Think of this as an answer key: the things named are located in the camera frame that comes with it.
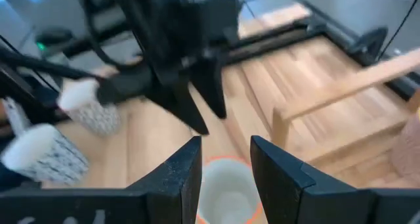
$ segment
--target white paper cup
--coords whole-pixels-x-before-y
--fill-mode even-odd
[[[198,200],[200,224],[252,223],[262,212],[251,167],[237,158],[218,158],[203,168]]]
[[[35,181],[73,185],[87,173],[86,157],[54,126],[39,124],[15,138],[1,155],[3,165]]]
[[[96,98],[99,83],[86,79],[71,84],[58,100],[58,106],[75,122],[99,135],[111,135],[121,127],[116,105],[102,106]]]

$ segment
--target green light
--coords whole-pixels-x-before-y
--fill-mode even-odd
[[[44,51],[47,47],[42,43],[37,43],[39,50]]]

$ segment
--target black cable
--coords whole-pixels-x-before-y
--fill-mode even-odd
[[[379,54],[378,56],[378,60],[380,60],[383,55],[385,54],[385,51],[388,49],[389,45],[392,43],[392,41],[394,41],[394,38],[398,35],[398,33],[400,32],[402,26],[406,23],[408,17],[410,16],[411,12],[414,9],[415,4],[417,3],[418,0],[414,0],[413,4],[411,4],[411,7],[408,9],[408,12],[406,14],[406,16],[404,17],[404,19],[402,19],[401,24],[399,25],[399,27],[396,29],[394,35],[389,39],[388,43],[385,45],[385,47],[383,48],[381,54]]]
[[[86,21],[86,27],[88,32],[88,38],[91,42],[93,51],[98,55],[98,57],[105,62],[106,64],[114,65],[118,70],[128,69],[132,66],[121,64],[113,59],[111,59],[101,48],[99,42],[98,42],[98,34],[95,29],[95,24],[93,22],[93,4],[91,0],[82,0],[82,9],[85,14],[85,21]]]
[[[10,48],[12,51],[14,51],[15,53],[19,54],[22,56],[22,53],[20,53],[20,51],[18,49],[16,49],[16,47],[14,47],[6,38],[4,38],[2,35],[0,35],[0,39],[2,42],[4,42],[8,48]],[[50,89],[56,91],[57,93],[58,90],[55,89],[55,87],[53,87],[38,71],[36,70],[32,70]]]

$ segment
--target wooden floor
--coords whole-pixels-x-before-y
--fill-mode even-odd
[[[285,24],[308,11],[295,5],[241,25],[242,36]],[[198,92],[191,94],[210,135],[203,138],[204,161],[216,156],[237,156],[249,162],[251,135],[270,139],[275,104],[321,88],[360,69],[328,40],[318,37],[225,68],[223,85],[228,117],[219,120]],[[365,90],[293,121],[287,150],[300,157],[308,149],[327,143],[348,129],[380,120],[405,107],[385,87]],[[112,137],[99,138],[79,125],[60,129],[88,156],[91,169],[79,187],[126,187],[156,168],[195,132],[150,101],[133,99],[121,106],[123,127]],[[355,187],[416,187],[401,178],[389,163],[396,133],[351,147],[312,165]],[[45,184],[45,188],[55,186]]]

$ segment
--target white cup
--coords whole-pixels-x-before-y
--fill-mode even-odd
[[[75,122],[99,135],[111,135],[121,127],[121,118],[114,104],[102,106],[96,97],[99,83],[85,79],[71,84],[62,92],[58,106]]]
[[[87,173],[86,157],[54,126],[39,124],[17,136],[1,155],[11,171],[35,181],[74,185]]]
[[[199,223],[249,223],[261,212],[252,170],[245,162],[220,158],[203,168],[198,200]]]

